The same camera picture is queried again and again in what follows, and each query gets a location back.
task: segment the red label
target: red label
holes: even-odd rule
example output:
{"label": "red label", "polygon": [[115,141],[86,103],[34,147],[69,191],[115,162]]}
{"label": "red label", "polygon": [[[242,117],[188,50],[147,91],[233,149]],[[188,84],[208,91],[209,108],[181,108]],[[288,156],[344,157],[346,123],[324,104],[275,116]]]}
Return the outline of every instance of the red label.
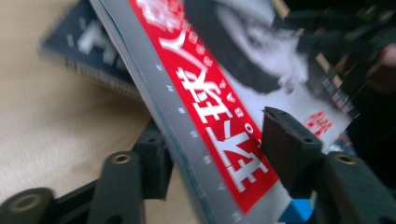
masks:
{"label": "red label", "polygon": [[243,213],[278,180],[260,150],[262,133],[219,64],[184,17],[178,0],[130,0]]}

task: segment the dark blue book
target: dark blue book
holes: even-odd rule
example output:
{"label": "dark blue book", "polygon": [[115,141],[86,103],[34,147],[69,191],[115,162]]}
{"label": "dark blue book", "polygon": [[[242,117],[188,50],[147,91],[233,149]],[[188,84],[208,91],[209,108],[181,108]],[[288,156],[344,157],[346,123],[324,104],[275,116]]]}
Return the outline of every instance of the dark blue book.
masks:
{"label": "dark blue book", "polygon": [[40,54],[134,99],[140,94],[88,0],[80,0],[41,43]]}

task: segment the book cover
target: book cover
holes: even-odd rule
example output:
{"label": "book cover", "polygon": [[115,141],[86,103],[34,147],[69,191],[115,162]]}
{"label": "book cover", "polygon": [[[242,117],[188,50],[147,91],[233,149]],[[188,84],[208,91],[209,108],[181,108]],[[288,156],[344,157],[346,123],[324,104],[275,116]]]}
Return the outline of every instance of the book cover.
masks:
{"label": "book cover", "polygon": [[42,41],[40,55],[136,100],[140,94],[88,0],[80,0]]}
{"label": "book cover", "polygon": [[260,150],[262,110],[293,115],[324,152],[351,121],[318,84],[323,70],[296,51],[298,37],[210,0],[91,2],[203,221],[276,222],[290,197]]}

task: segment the wooden table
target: wooden table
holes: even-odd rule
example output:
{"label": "wooden table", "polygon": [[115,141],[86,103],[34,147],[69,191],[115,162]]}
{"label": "wooden table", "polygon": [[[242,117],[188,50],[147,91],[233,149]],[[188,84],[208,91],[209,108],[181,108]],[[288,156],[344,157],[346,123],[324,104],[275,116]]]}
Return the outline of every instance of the wooden table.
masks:
{"label": "wooden table", "polygon": [[[40,58],[40,39],[75,0],[0,2],[0,202],[47,187],[56,197],[99,176],[150,119],[143,103]],[[147,223],[198,223],[177,170],[166,202],[146,201]]]}

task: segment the wooden surface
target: wooden surface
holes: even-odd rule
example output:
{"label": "wooden surface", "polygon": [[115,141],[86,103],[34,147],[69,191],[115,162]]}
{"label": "wooden surface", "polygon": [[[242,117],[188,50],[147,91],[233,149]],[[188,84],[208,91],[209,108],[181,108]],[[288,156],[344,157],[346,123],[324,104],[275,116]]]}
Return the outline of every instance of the wooden surface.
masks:
{"label": "wooden surface", "polygon": [[[39,58],[40,39],[74,0],[0,1],[0,202],[47,187],[56,197],[98,177],[150,119],[131,100]],[[147,223],[197,223],[174,170],[166,202],[146,201]]]}

